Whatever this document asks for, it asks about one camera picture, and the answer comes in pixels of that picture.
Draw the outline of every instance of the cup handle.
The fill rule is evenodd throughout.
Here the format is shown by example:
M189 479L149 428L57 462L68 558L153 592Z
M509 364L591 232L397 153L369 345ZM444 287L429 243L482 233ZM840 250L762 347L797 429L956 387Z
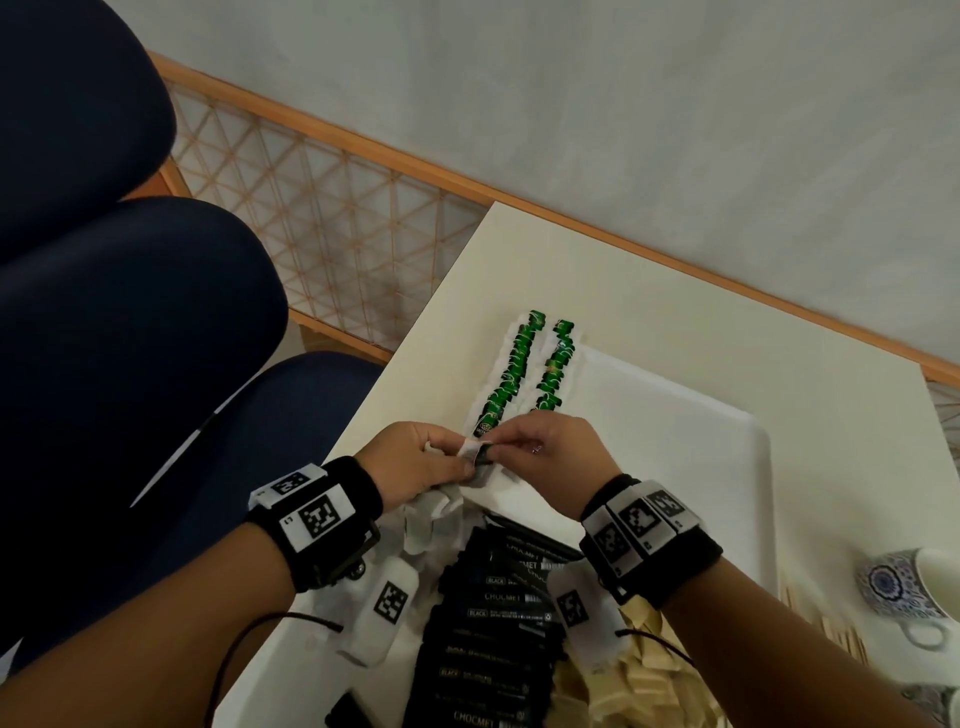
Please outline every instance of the cup handle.
M938 621L924 622L924 627L933 627L934 629L940 632L940 641L936 643L922 643L918 640L913 632L911 631L913 627L917 626L917 623L910 621L908 619L898 619L897 624L900 626L900 630L903 632L903 636L910 642L913 646L919 647L920 649L925 649L928 652L943 652L947 649L947 645L950 641L950 635L952 634L946 626L941 624Z

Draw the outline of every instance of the lattice panel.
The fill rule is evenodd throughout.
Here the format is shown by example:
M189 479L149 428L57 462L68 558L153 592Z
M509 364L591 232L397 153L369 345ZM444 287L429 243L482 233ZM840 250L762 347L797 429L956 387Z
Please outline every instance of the lattice panel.
M960 390L933 382L928 382L926 386L933 398L933 406L937 408L944 435L947 436L953 462L960 471Z
M287 300L395 350L487 210L180 85L173 157L263 242Z

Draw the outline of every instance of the patterned cup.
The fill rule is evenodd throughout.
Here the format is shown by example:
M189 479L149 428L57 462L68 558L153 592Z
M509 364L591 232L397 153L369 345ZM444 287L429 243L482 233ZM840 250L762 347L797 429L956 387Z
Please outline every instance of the patterned cup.
M915 703L938 725L960 728L960 689L956 686L912 683L901 685L900 694Z
M932 548L893 551L858 564L856 585L871 609L897 621L911 644L947 649L960 616L960 563ZM922 642L914 634L921 625L939 632L939 641Z

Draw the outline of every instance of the white table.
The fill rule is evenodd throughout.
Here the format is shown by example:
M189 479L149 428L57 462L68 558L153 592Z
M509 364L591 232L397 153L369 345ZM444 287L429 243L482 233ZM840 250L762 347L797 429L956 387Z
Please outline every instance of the white table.
M960 657L909 646L851 579L861 554L923 545L960 556L960 484L919 367L510 207L491 209L330 456L395 420L459 429L506 325L528 308L756 415L771 438L782 578L854 623L890 677L960 683ZM310 625L281 625L218 717L320 725L318 686L352 681L383 725L398 725L415 637L364 674L334 669L322 641Z

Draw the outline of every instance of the navy chair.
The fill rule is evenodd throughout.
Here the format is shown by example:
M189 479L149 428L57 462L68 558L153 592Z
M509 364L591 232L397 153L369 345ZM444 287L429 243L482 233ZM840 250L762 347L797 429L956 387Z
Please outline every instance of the navy chair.
M218 541L250 490L323 462L380 370L318 352L244 386L283 336L282 286L218 207L117 202L165 160L175 118L106 4L3 4L0 63L0 654L22 639L16 670Z

